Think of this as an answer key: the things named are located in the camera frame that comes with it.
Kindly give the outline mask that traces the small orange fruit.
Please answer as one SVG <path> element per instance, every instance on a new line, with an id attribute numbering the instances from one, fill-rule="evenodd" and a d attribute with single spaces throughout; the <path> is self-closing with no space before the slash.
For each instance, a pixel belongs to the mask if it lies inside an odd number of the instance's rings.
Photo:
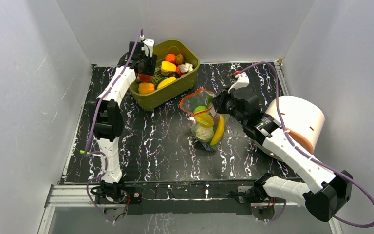
<path id="1" fill-rule="evenodd" d="M 153 80 L 153 76 L 146 74 L 139 74 L 138 78 L 141 82 L 151 82 Z"/>

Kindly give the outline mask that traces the dark purple fruit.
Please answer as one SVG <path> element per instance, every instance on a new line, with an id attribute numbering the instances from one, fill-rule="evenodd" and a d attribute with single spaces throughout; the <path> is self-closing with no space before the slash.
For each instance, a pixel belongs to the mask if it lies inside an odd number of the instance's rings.
<path id="1" fill-rule="evenodd" d="M 220 115 L 218 113 L 212 114 L 214 126 L 217 126 L 220 121 Z"/>

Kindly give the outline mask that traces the green bumpy lime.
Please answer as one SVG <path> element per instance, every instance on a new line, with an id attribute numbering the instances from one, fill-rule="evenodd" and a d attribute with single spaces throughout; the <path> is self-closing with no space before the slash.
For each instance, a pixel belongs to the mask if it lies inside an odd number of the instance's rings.
<path id="1" fill-rule="evenodd" d="M 207 108 L 206 108 L 205 106 L 203 106 L 203 105 L 201 105 L 201 106 L 197 106 L 197 107 L 194 109 L 193 114 L 196 115 L 196 114 L 198 114 L 198 113 L 200 113 L 200 112 L 203 112 L 203 111 L 206 111 L 206 110 L 207 110 Z"/>

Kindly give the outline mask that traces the yellow green starfruit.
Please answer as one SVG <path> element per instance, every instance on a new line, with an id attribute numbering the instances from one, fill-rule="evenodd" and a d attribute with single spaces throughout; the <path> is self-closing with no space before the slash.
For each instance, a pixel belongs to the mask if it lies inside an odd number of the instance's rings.
<path id="1" fill-rule="evenodd" d="M 214 122 L 212 116 L 209 113 L 201 113 L 194 115 L 194 119 L 198 124 L 203 125 L 204 127 L 213 127 Z"/>

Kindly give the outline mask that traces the yellow banana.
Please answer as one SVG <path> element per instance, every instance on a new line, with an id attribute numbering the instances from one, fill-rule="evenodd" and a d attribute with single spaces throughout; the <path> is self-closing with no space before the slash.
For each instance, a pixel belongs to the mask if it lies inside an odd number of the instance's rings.
<path id="1" fill-rule="evenodd" d="M 214 133 L 214 136 L 210 142 L 211 146 L 215 146 L 219 143 L 221 140 L 223 134 L 224 134 L 224 129 L 225 129 L 225 119 L 223 115 L 219 115 L 219 122 L 217 124 L 216 131 Z"/>

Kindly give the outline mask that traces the clear zip top bag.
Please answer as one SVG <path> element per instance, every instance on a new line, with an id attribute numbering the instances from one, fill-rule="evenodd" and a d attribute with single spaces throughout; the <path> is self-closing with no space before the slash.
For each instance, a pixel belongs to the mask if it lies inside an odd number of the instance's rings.
<path id="1" fill-rule="evenodd" d="M 189 115 L 192 122 L 193 136 L 206 151 L 217 150 L 230 120 L 229 115 L 216 112 L 211 103 L 215 97 L 213 91 L 200 87 L 185 96 L 179 103 L 179 108 Z"/>

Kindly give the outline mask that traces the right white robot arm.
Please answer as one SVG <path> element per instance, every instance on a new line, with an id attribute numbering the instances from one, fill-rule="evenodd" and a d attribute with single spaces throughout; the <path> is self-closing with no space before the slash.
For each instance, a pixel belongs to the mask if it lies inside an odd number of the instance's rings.
<path id="1" fill-rule="evenodd" d="M 258 109 L 258 97 L 250 88 L 231 93 L 224 89 L 211 104 L 218 114 L 234 117 L 247 136 L 278 156 L 303 180 L 295 182 L 265 173 L 248 191 L 237 193 L 246 202 L 267 202 L 277 197 L 295 202 L 327 222 L 349 201 L 352 183 L 348 180 L 352 176 L 347 171 L 337 175 L 314 163 L 312 154 L 300 153 L 286 138 L 280 122 Z"/>

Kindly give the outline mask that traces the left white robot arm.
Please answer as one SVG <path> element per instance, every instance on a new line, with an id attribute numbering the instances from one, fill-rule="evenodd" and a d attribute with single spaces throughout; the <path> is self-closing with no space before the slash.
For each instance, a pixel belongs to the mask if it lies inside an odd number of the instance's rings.
<path id="1" fill-rule="evenodd" d="M 90 138 L 97 140 L 97 154 L 103 167 L 100 185 L 92 194 L 108 197 L 114 203 L 120 203 L 126 197 L 126 190 L 120 184 L 123 173 L 118 142 L 124 128 L 120 104 L 139 74 L 153 76 L 157 62 L 154 44 L 152 39 L 131 41 L 130 50 L 120 58 L 110 83 L 95 101 L 88 103 L 92 115 Z"/>

